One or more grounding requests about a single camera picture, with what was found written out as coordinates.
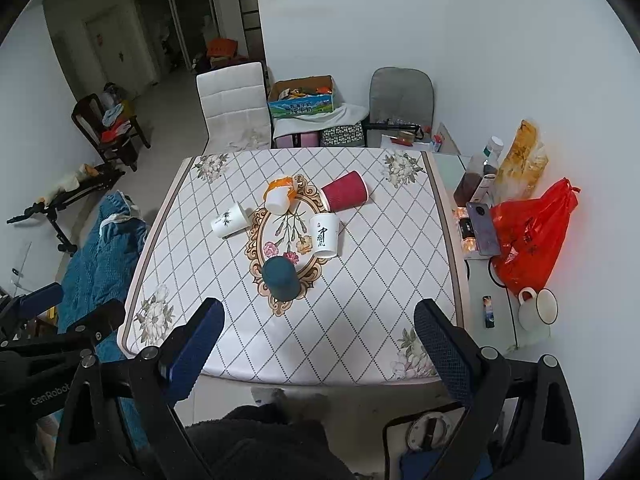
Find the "grey phone box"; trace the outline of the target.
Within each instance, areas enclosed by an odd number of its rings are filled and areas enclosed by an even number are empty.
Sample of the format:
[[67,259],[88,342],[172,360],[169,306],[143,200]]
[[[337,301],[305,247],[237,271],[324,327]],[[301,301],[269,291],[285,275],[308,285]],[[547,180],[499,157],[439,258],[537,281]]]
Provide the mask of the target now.
[[467,203],[466,210],[474,231],[476,252],[483,258],[500,255],[500,244],[489,207],[483,203]]

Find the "white padded chair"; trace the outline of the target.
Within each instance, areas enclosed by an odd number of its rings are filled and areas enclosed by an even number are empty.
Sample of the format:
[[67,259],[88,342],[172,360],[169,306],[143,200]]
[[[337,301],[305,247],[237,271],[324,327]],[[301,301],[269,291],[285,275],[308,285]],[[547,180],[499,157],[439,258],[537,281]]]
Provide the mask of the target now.
[[272,125],[259,62],[196,76],[208,133],[204,155],[271,148]]

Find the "small lighter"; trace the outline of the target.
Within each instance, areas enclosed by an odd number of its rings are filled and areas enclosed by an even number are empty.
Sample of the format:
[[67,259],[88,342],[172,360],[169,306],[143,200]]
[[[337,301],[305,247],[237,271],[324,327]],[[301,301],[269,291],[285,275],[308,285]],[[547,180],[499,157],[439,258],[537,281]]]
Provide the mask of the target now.
[[491,296],[484,296],[483,297],[483,309],[484,309],[485,327],[488,330],[491,330],[492,328],[494,328],[496,326],[496,324],[495,324],[494,306],[492,305]]

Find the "dark teal cup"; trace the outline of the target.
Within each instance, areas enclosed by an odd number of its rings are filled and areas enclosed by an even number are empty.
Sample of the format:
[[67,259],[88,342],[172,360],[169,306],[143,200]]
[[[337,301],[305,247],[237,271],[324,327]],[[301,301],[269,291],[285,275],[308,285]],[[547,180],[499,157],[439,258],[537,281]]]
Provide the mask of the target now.
[[262,266],[262,280],[278,301],[292,301],[300,292],[300,281],[294,264],[283,256],[266,260]]

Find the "yellow snack bag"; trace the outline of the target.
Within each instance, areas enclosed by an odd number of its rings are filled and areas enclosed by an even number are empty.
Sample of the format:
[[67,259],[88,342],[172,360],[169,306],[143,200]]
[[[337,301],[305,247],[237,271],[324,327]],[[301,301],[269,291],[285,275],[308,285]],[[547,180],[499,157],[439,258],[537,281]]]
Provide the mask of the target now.
[[531,198],[548,162],[549,157],[537,125],[523,119],[509,153],[499,168],[494,202],[500,204]]

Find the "black exercise bike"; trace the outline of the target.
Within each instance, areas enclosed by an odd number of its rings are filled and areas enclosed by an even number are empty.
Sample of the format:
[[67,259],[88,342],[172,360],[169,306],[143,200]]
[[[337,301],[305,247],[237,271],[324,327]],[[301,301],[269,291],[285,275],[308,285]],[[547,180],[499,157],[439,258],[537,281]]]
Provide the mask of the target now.
[[6,220],[6,223],[15,224],[29,220],[35,214],[42,214],[55,230],[58,251],[73,256],[78,251],[78,247],[70,241],[58,225],[58,213],[93,192],[110,190],[125,174],[124,170],[109,162],[99,166],[82,164],[77,170],[58,181],[46,196],[38,198],[22,214]]

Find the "white cup black calligraphy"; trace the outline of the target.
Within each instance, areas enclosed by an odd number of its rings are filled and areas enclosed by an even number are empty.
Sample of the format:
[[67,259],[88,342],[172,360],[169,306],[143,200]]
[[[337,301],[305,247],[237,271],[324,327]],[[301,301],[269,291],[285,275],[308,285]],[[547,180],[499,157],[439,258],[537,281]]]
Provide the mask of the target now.
[[317,258],[331,259],[337,256],[340,219],[332,212],[320,212],[310,220],[312,254]]

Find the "white capped bottle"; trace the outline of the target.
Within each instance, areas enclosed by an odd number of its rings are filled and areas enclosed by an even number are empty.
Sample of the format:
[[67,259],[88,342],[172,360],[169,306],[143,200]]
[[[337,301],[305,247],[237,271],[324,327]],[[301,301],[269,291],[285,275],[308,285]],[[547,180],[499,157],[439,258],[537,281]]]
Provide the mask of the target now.
[[483,174],[484,176],[488,176],[488,174],[496,174],[499,169],[499,158],[504,148],[503,140],[498,138],[498,136],[492,136],[485,146],[483,151],[485,156],[485,161],[483,165]]

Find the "orange and white cup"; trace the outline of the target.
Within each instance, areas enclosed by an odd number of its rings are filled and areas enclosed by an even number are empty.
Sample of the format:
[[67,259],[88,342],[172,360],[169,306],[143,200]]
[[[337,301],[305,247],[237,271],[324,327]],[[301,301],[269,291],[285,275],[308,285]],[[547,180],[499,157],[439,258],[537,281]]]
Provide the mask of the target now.
[[296,196],[297,184],[293,177],[283,176],[271,180],[264,193],[266,211],[283,216],[291,207]]

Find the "red plastic bag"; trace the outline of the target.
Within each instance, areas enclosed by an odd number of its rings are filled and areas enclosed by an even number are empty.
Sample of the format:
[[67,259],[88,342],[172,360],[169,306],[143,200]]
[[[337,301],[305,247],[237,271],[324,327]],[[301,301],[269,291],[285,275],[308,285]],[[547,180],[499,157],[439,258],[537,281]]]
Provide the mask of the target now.
[[530,200],[514,200],[493,206],[500,254],[494,258],[498,279],[515,296],[525,287],[546,286],[558,260],[570,215],[578,206],[580,188],[567,178],[552,184]]

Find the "dark wooden chair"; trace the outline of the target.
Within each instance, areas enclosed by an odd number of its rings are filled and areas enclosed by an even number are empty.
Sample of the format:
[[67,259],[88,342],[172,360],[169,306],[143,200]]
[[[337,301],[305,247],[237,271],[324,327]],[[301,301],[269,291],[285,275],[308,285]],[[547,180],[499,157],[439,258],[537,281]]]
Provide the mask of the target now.
[[134,139],[151,147],[126,90],[114,82],[107,81],[100,94],[79,99],[70,118],[106,164],[120,162],[136,172],[139,153]]

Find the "dark sauce bottle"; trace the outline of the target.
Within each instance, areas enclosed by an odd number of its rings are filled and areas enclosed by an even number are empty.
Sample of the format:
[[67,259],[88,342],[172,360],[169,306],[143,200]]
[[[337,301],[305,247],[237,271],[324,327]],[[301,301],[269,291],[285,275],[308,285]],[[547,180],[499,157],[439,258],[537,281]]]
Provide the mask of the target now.
[[471,200],[480,181],[484,176],[484,165],[487,156],[483,154],[474,155],[466,166],[465,172],[454,191],[454,201],[459,207],[465,206]]

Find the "white enamel mug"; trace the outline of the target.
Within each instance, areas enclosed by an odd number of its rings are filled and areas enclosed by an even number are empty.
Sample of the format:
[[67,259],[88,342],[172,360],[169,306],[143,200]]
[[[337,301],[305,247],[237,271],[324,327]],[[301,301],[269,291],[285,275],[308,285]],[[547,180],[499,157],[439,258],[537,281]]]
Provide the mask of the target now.
[[525,287],[518,293],[518,303],[518,322],[528,332],[551,326],[558,319],[558,300],[548,288],[536,292],[533,287]]

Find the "red paper cup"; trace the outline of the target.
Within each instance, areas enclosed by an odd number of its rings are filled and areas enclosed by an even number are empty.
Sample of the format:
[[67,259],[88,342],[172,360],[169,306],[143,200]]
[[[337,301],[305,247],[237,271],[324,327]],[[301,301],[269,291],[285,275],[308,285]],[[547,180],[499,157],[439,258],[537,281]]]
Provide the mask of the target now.
[[329,212],[359,207],[369,199],[366,181],[358,171],[351,171],[325,185],[319,195],[324,209]]

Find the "floral diamond pattern tablecloth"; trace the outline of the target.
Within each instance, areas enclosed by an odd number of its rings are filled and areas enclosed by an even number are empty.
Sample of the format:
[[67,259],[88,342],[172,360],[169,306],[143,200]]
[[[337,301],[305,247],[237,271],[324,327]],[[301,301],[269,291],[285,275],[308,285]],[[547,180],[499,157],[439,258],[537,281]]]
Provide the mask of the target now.
[[187,158],[134,271],[120,350],[161,344],[214,297],[224,328],[207,375],[431,382],[414,307],[431,298],[459,321],[434,177],[425,154],[380,148]]

